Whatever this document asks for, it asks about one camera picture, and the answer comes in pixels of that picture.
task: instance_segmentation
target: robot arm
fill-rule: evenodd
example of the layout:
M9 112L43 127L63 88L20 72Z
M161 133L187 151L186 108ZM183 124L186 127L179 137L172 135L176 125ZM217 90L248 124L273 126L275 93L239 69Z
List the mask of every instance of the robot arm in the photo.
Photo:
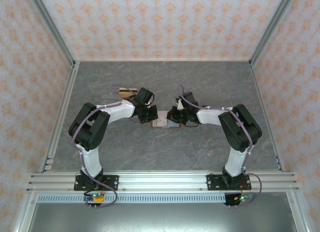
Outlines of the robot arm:
M75 138L76 146L83 154L83 163L88 173L100 181L103 169L99 162L99 145L103 140L107 125L122 119L138 116L141 123L146 123L158 118L156 105L149 106L152 92L145 88L141 88L137 95L133 98L124 98L121 102L109 105L97 105L86 103L78 113L69 128L69 135L74 136L76 130L87 115L101 107L101 109L93 114L87 123L83 125ZM86 177L84 167L81 168L82 176Z
M201 109L195 101L192 92L186 92L182 96L190 103L196 105L196 107L185 102L180 96L176 99L178 103L177 107L172 107L168 112L167 119L183 124L191 121L197 124L214 124L221 126L231 146L228 161L222 170L223 180L229 188L238 187L242 171L245 169L243 165L246 154L249 153L251 149L250 142L244 131L240 128L231 113L223 109L211 109L209 106ZM253 145L256 144L262 136L262 131L246 107L238 104L228 109L237 115L250 135Z

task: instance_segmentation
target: wire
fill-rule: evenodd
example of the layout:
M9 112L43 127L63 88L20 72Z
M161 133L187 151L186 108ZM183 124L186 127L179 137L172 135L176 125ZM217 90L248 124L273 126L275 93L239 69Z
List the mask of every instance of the wire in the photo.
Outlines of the wire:
M102 182L102 183L106 184L106 182L107 182L107 180L105 182ZM104 190L105 190L105 187L102 188L102 192L104 192Z
M222 108L221 107L200 107L200 106L197 106L196 104L193 104L191 102L189 102L183 95L183 93L185 93L185 88L182 86L182 85L179 85L179 87L181 87L182 89L182 94L180 95L180 97L186 102L188 103L189 105L195 107L195 108L199 108L199 109L219 109L221 110Z
M154 103L154 101L155 101L155 95L152 93L152 102L150 104L146 104L146 105L150 106L152 103Z
M249 190L250 193L252 194L252 191L251 191L251 189L250 189L248 186L243 185L242 183L240 184L240 186L241 186L241 194L242 194L243 187L245 187L247 190Z
M237 207L242 207L242 206L249 205L250 203L252 203L253 201L255 201L257 199L257 197L261 194L261 191L262 191L262 182L261 182L261 179L259 178L258 175L254 174L254 173L245 173L244 175L253 175L253 176L255 176L259 181L260 188L259 188L258 194L252 200L250 200L248 203L237 205Z
M199 126L199 124L197 124L196 126L187 126L187 125L184 124L184 126L187 127L187 128L197 128Z
M88 190L87 192L84 192L83 195L84 195L84 196L92 197L92 194L88 194L88 193L90 193L90 192L92 192L92 191L95 191L95 190L94 190L94 189L93 189L93 190Z
M141 122L133 121L131 118L129 118L129 119L130 119L130 121L133 122L133 123L140 123L140 124L141 124Z

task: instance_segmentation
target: patterned wallpaper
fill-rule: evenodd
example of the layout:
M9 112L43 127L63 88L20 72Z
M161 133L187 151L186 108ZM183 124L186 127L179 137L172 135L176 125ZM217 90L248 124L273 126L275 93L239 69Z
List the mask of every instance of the patterned wallpaper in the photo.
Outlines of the patterned wallpaper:
M254 72L289 171L320 228L320 0L293 0Z
M249 60L281 0L43 0L76 60Z
M0 27L0 230L12 231L70 68L31 0L0 0Z

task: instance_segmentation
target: metal mounting plate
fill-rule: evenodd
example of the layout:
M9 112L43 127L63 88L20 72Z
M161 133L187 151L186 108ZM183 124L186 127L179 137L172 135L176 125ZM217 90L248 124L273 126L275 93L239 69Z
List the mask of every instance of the metal mounting plate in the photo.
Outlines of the metal mounting plate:
M251 183L247 182L250 181L250 177L249 175L245 175L243 177L241 177L241 180L239 181L239 183L251 188ZM223 182L222 180L222 174L209 174L206 176L206 184L208 187L208 190L228 190L230 188L227 187L227 185Z
M78 171L50 170L34 173L31 176L27 192L65 193L75 192L75 174ZM299 191L297 177L291 172L272 170L247 171L257 174L262 181L262 192ZM208 193L207 178L210 173L222 174L221 171L104 171L104 175L119 175L118 193ZM252 190L259 190L259 181L250 178Z
M118 190L118 183L119 183L119 176L118 175L103 175L102 181L105 182L106 185L113 188L115 191ZM75 177L74 182L74 191L89 191L92 190L92 187L86 186L86 183L83 180L83 177L81 175L77 175ZM108 190L108 188L104 188L100 186L96 191L102 191L102 190Z

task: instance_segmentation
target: purple cable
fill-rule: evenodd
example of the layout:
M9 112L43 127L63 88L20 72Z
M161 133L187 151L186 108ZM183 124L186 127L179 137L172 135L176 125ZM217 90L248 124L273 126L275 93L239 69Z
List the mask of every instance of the purple cable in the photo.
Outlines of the purple cable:
M112 85L111 87L115 87L115 86L123 87L123 86L121 86L121 85ZM128 91L130 91L130 92L132 92L133 94L135 94L132 90L130 90L130 89L128 89L128 88L125 88L125 89L127 89ZM76 137L77 137L80 129L83 127L83 125L87 122L87 120L88 120L94 113L96 113L97 111L100 111L102 108L117 107L117 106L119 106L120 104L121 104L121 101L119 101L119 102L117 102L117 103L114 103L114 104L104 105L104 106L98 107L98 108L94 109L92 112L90 112L90 113L87 115L87 117L85 117L85 119L81 122L81 124L79 125L79 127L76 129L76 131L75 131L75 133L74 133L74 135L73 135L73 137L72 137L72 143L75 144L75 139L76 139ZM116 192L113 188L111 188L110 186L108 186L108 185L106 185L106 184L104 184L104 183L101 183L100 181L96 180L95 178L93 178L93 177L89 174L89 172L88 172L88 170L87 170L87 168L86 168L86 165L85 165L84 155L83 155L83 153L81 152L81 150L79 150L79 148L77 148L77 150L79 151L79 154L80 154L81 165L82 165L84 171L86 172L86 174L88 175L88 177L89 177L92 181L96 182L97 184L102 185L103 187L110 189L110 190L115 194L115 199L114 199L112 202L107 203L107 204L100 205L100 206L98 206L98 207L97 207L97 206L94 206L94 207L95 207L95 208L103 208L103 207L107 207L107 206L110 206L110 205L114 204L114 203L117 201L117 199L118 199L118 194L117 194L117 192ZM88 198L86 199L85 204L86 204L89 208L91 208L91 205L88 204Z
M179 85L179 87L182 88L182 94L185 93L185 88L184 88L182 85ZM243 164L242 164L242 167L241 167L241 172L242 172L244 175L253 175L253 176L255 176L255 177L258 179L258 181L259 181L260 189L259 189L259 192L258 192L258 194L256 195L256 197L254 197L254 198L253 198L252 200L250 200L248 203L238 205L238 207L246 206L246 205L252 203L252 202L261 194L261 191L262 191L262 182L261 182L261 179L259 178L258 175L254 174L254 173L245 173L245 166L246 166L246 162L247 162L247 159L248 159L248 154L251 152L251 150L252 150L252 148L253 148L253 146L254 146L253 141L252 141L252 139L251 139L248 131L246 130L246 128L244 127L244 125L242 124L242 122L240 121L240 119L237 117L237 115L236 115L233 111L231 111L230 109L228 109L228 108L219 108L219 107L200 107L200 106L197 106L197 105L189 102L182 94L180 95L180 97L181 97L186 103L188 103L189 105L191 105L191 106L193 106L193 107L195 107L195 108L208 109L208 110L219 109L219 110L225 110L225 111L231 113L231 115L236 119L236 121L238 122L238 124L239 124L240 127L242 128L244 134L246 135L246 137L247 137L248 140L249 140L250 145L249 145L249 150L248 150L248 152L247 152L246 155L245 155L245 158L244 158L244 161L243 161Z

